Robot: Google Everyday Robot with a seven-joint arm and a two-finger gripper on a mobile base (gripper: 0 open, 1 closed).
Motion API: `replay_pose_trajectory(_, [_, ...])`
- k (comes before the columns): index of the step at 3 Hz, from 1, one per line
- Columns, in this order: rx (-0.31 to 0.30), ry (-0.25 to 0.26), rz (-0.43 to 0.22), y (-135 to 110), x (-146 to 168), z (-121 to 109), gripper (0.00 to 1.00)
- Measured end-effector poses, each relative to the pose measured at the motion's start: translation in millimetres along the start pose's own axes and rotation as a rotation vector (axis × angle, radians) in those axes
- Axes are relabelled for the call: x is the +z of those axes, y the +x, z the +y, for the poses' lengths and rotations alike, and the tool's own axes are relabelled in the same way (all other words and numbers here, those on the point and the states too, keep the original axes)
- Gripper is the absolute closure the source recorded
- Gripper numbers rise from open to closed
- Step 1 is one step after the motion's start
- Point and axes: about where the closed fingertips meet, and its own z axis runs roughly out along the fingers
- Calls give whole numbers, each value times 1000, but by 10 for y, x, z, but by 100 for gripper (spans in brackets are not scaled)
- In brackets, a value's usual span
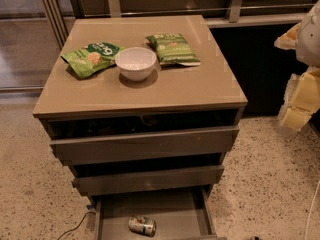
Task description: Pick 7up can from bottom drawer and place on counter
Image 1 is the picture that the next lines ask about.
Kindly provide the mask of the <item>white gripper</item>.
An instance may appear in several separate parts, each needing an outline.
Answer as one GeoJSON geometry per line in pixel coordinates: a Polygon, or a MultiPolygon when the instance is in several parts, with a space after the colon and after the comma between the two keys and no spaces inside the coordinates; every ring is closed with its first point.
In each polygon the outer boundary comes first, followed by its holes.
{"type": "Polygon", "coordinates": [[[284,104],[280,108],[280,124],[300,131],[320,109],[320,0],[300,23],[295,24],[274,42],[283,50],[295,50],[300,62],[309,67],[302,75],[292,74],[288,80],[284,104]]]}

